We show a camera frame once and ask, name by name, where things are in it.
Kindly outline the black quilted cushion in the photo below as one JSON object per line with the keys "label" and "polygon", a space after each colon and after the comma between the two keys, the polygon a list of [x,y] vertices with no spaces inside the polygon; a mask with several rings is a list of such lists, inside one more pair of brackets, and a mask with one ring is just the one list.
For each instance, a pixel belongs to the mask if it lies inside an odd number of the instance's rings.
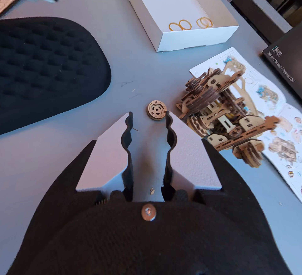
{"label": "black quilted cushion", "polygon": [[95,99],[111,83],[95,38],[57,16],[0,20],[0,133]]}

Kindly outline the wooden mechanical model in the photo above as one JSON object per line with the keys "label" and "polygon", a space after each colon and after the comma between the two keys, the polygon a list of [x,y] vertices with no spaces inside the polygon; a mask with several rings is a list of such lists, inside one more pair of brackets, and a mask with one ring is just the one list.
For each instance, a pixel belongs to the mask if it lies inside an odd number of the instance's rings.
{"label": "wooden mechanical model", "polygon": [[257,136],[275,129],[279,119],[259,115],[244,88],[243,71],[227,65],[223,70],[208,68],[187,80],[186,94],[176,106],[181,111],[179,119],[206,136],[216,151],[231,149],[235,158],[258,168],[264,144]]}

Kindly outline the round wooden gear wheel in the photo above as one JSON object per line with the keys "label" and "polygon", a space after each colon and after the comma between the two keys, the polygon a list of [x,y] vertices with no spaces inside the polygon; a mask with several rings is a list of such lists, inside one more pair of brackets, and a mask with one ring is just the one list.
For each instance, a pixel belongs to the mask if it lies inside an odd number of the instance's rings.
{"label": "round wooden gear wheel", "polygon": [[165,117],[167,107],[161,101],[153,99],[147,105],[145,112],[150,119],[158,121]]}

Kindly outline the black tablet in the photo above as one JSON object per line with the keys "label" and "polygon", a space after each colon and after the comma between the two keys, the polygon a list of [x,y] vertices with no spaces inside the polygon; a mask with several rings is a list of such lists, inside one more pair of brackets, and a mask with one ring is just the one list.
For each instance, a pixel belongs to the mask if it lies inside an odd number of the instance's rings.
{"label": "black tablet", "polygon": [[269,17],[253,0],[231,0],[231,5],[249,23],[267,44],[280,44],[285,32]]}

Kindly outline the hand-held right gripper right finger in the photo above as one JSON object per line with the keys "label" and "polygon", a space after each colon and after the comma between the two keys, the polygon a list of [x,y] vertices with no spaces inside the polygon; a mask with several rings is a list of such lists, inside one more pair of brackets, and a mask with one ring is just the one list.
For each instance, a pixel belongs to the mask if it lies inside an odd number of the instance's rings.
{"label": "hand-held right gripper right finger", "polygon": [[196,189],[221,189],[202,138],[170,111],[166,112],[165,124],[170,148],[161,186],[163,200],[170,200],[177,189],[184,189],[188,199]]}

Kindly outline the white cardboard box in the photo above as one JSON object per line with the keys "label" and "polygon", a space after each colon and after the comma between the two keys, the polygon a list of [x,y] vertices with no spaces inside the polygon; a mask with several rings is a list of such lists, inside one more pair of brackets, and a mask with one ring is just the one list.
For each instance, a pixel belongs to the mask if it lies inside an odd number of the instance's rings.
{"label": "white cardboard box", "polygon": [[156,24],[141,0],[129,1],[156,51],[223,43],[239,26],[222,0],[197,0],[213,21],[214,28],[163,32]]}

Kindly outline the black model kit box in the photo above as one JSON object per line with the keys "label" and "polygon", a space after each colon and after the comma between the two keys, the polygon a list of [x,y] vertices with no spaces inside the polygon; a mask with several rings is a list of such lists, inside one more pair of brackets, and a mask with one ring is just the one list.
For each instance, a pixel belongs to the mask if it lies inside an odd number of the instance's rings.
{"label": "black model kit box", "polygon": [[262,50],[295,95],[302,99],[302,22]]}

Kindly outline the white instruction booklet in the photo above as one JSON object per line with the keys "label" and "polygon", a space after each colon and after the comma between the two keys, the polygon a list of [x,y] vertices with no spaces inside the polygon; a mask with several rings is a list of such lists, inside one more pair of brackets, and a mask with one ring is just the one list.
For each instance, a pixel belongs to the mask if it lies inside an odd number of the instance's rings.
{"label": "white instruction booklet", "polygon": [[230,86],[235,97],[246,95],[248,113],[255,111],[260,117],[275,115],[279,119],[275,129],[259,136],[264,144],[263,156],[273,165],[289,188],[302,200],[302,113],[286,103],[284,93],[254,69],[233,47],[189,68],[194,77],[200,77],[208,68],[220,68],[231,76],[241,69],[240,78]]}

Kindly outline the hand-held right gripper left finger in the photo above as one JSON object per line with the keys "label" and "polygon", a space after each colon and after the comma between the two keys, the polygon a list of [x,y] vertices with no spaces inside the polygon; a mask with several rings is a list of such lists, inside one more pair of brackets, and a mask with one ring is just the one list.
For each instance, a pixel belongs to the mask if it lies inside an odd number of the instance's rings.
{"label": "hand-held right gripper left finger", "polygon": [[99,190],[108,198],[112,190],[120,190],[126,200],[132,200],[133,168],[127,149],[132,119],[132,112],[124,113],[97,136],[76,185],[77,191]]}

